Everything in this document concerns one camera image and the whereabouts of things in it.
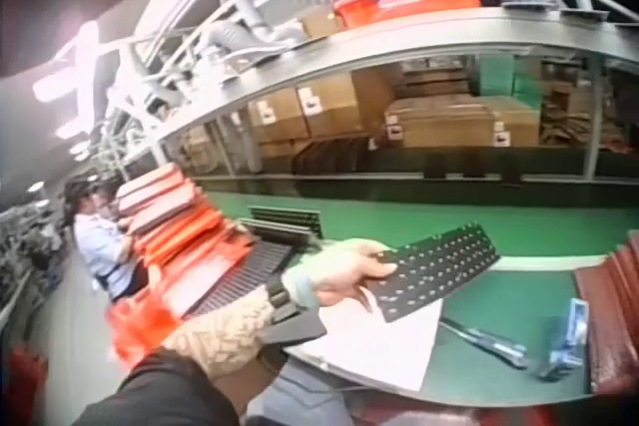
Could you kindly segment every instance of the tattooed arm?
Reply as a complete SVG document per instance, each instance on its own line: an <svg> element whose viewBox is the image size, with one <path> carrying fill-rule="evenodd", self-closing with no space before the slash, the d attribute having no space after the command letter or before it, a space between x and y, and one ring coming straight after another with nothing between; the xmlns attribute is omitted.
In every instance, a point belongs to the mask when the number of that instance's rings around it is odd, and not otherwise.
<svg viewBox="0 0 639 426"><path fill-rule="evenodd" d="M223 308L190 319L164 346L193 358L214 380L239 370L258 355L258 333L273 312L267 290L261 286Z"/></svg>
<svg viewBox="0 0 639 426"><path fill-rule="evenodd" d="M386 277L395 265L371 256L387 249L371 240L336 243L288 270L282 282L301 306L331 306L347 296L360 298L363 278ZM261 286L224 308L190 319L169 336L164 346L195 359L211 380L233 373L260 351L258 333L274 309Z"/></svg>

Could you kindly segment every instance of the black sleeve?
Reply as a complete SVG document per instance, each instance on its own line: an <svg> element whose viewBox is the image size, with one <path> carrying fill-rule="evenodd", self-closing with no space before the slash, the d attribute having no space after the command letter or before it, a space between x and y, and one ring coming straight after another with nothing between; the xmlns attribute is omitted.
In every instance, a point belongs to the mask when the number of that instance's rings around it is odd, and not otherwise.
<svg viewBox="0 0 639 426"><path fill-rule="evenodd" d="M75 426L238 426L231 404L192 359L160 348L116 394L88 406Z"/></svg>

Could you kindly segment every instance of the dark hair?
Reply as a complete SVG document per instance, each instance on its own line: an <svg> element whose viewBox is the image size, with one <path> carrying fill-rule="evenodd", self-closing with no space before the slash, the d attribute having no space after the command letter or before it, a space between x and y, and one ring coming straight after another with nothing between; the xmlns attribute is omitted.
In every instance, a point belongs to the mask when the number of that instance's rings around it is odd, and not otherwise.
<svg viewBox="0 0 639 426"><path fill-rule="evenodd" d="M64 223L73 226L75 215L83 199L91 195L91 185L86 180L71 180L64 186Z"/></svg>

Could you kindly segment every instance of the green table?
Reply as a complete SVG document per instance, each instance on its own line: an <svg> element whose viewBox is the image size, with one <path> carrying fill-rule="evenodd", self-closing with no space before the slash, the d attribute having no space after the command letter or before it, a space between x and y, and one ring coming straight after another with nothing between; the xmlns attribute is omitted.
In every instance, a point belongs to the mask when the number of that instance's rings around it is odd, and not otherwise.
<svg viewBox="0 0 639 426"><path fill-rule="evenodd" d="M210 197L229 216L247 216L252 205L318 210L327 237L371 237L389 245L475 220L508 256L603 254L639 224L639 212L624 210L416 206L218 193ZM534 371L544 359L553 318L573 296L569 269L490 271L448 298L443 314L521 341L529 349ZM440 329L421 390L401 394L445 404L505 407L574 400L589 390L585 369L558 383L544 383Z"/></svg>

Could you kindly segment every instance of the blue shirt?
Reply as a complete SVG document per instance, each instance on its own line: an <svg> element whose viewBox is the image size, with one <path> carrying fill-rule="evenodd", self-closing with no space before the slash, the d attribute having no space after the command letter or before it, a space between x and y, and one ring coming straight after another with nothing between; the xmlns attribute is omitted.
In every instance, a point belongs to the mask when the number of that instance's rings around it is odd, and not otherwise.
<svg viewBox="0 0 639 426"><path fill-rule="evenodd" d="M136 259L118 264L118 256L122 252L124 234L118 226L98 214L76 214L73 232L80 254L89 266L93 276L106 276L108 291L111 297L119 296L131 284Z"/></svg>

